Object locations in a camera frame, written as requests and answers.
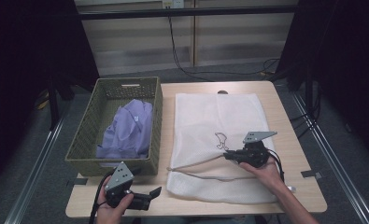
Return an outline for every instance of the electrical outlet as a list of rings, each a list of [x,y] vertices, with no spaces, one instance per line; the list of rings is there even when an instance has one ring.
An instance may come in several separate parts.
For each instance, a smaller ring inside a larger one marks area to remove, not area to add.
[[[184,8],[184,0],[172,0],[173,8]]]
[[[163,9],[173,8],[173,0],[163,0],[162,8]]]

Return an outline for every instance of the black cable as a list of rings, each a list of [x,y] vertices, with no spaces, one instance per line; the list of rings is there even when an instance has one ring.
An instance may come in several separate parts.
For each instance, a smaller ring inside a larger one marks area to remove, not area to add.
[[[304,113],[303,115],[300,115],[300,116],[298,116],[298,117],[295,117],[295,118],[289,119],[289,121],[290,121],[290,122],[292,122],[292,121],[296,121],[296,120],[301,119],[301,118],[303,118],[303,117],[305,117],[305,116],[308,116],[308,115],[309,115],[308,113]]]
[[[269,155],[274,158],[275,162],[277,163],[277,168],[279,169],[279,174],[280,174],[280,178],[282,179],[282,181],[284,182],[284,172],[283,172],[283,168],[282,168],[282,163],[280,161],[280,157],[277,155],[277,153],[271,149],[267,149]]]
[[[255,75],[255,74],[259,74],[261,72],[265,72],[268,68],[270,68],[272,65],[274,65],[277,61],[279,61],[280,59],[268,59],[265,62],[263,62],[263,70],[260,71],[256,71],[256,72],[251,72],[251,73],[232,73],[232,72],[190,72],[190,71],[186,71],[184,70],[178,60],[177,57],[177,52],[176,52],[176,44],[175,44],[175,38],[173,36],[173,25],[172,25],[172,19],[171,17],[168,17],[169,20],[169,28],[170,28],[170,37],[172,39],[172,47],[173,47],[173,59],[175,60],[175,64],[177,66],[177,68],[179,70],[181,70],[185,75],[189,76],[189,77],[193,77],[193,78],[199,78],[202,79],[204,81],[210,81],[210,82],[214,82],[214,80],[211,79],[207,79],[207,78],[203,78],[203,77],[196,77],[193,75],[197,75],[197,74],[224,74],[224,75],[239,75],[239,76],[249,76],[249,75]],[[270,62],[270,61],[274,61],[273,63],[269,64],[268,66],[265,66],[266,63]]]
[[[300,124],[298,124],[297,126],[295,126],[294,128],[292,128],[293,130],[296,130],[297,128],[299,128],[299,127],[301,127],[301,126],[303,126],[303,124],[305,124],[306,123],[306,119],[305,120],[303,120],[303,122],[301,122]]]
[[[100,190],[103,186],[103,183],[105,182],[105,180],[114,174],[114,170],[108,172],[105,176],[103,176],[102,180],[100,181],[100,184],[99,184],[99,187],[97,188],[97,191],[96,191],[96,196],[94,197],[94,202],[93,202],[93,206],[92,206],[92,211],[91,211],[91,216],[89,218],[89,224],[93,224],[94,223],[94,218],[96,216],[96,212],[97,212],[97,209],[99,209],[100,205],[106,203],[106,202],[103,202],[103,203],[100,203],[98,204],[97,203],[97,199],[99,198],[99,194],[100,194]]]
[[[272,216],[270,216],[270,217],[268,218],[268,220],[266,220],[266,223],[269,223],[271,220],[272,220]]]
[[[320,85],[318,85],[318,96],[316,97],[316,100],[315,100],[315,106],[312,108],[312,114],[317,112],[316,116],[312,116],[313,118],[312,118],[312,121],[311,121],[309,127],[307,127],[302,133],[300,133],[297,136],[297,139],[300,139],[302,136],[304,136],[304,134],[306,134],[307,131],[311,130],[315,126],[316,122],[318,121],[319,115],[320,115],[320,110],[321,110],[321,94],[322,94],[322,89],[321,89]]]
[[[280,221],[280,216],[277,214],[277,223],[281,224],[282,222]]]

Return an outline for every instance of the person's arm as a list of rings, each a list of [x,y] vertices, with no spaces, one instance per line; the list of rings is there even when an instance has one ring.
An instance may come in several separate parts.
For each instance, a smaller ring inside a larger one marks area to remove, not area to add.
[[[318,223],[280,179],[274,159],[269,158],[268,162],[260,168],[255,168],[245,162],[241,162],[240,166],[255,174],[271,193],[277,196],[282,209],[289,216],[292,223]]]
[[[108,183],[108,180],[111,178],[109,176],[103,186],[100,188],[99,198],[97,199],[97,203],[103,203],[100,205],[97,210],[97,224],[118,224],[121,222],[121,217],[125,213],[126,208],[128,208],[129,204],[131,204],[134,199],[133,194],[128,194],[121,200],[120,204],[116,208],[110,207],[108,204],[104,203],[106,201],[106,192],[105,187]]]

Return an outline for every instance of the wrist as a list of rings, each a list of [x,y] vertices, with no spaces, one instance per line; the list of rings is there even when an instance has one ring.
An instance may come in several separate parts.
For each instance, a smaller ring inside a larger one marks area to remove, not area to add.
[[[275,195],[280,191],[287,189],[286,185],[280,178],[270,179],[267,183],[265,183],[265,186],[271,191],[271,193]]]

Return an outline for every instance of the metal rail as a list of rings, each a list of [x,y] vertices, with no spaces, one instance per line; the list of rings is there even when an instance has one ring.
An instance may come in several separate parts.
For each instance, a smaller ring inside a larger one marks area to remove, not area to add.
[[[300,109],[301,113],[305,115],[306,109],[304,100],[297,93],[294,93],[292,97],[294,98],[294,101]],[[340,183],[344,192],[347,194],[347,197],[353,208],[355,209],[356,213],[358,214],[360,220],[364,224],[369,224],[369,207],[366,201],[356,189],[356,186],[353,184],[341,162],[336,157],[333,148],[330,146],[318,124],[316,122],[313,122],[309,116],[304,116],[304,118],[306,120],[306,124],[311,129],[313,136],[318,142],[322,153],[326,157],[327,162],[332,167],[333,172],[338,179],[338,182]]]
[[[240,15],[240,14],[276,14],[294,13],[297,11],[319,11],[324,10],[323,5],[314,6],[270,6],[270,7],[192,7],[192,8],[169,8],[169,9],[147,9],[127,11],[89,11],[67,14],[35,14],[29,15],[32,19],[54,19],[54,20],[113,20],[134,18],[156,18],[156,17],[187,17],[187,16],[218,16],[218,15]]]
[[[35,187],[39,177],[41,177],[45,164],[47,163],[50,152],[59,136],[60,130],[64,124],[64,119],[68,113],[71,102],[64,104],[63,114],[57,123],[56,127],[50,131],[44,146],[42,147],[39,156],[35,162],[32,172],[29,174],[26,183],[24,184],[21,194],[12,206],[6,219],[6,224],[21,223],[24,212],[32,199]]]

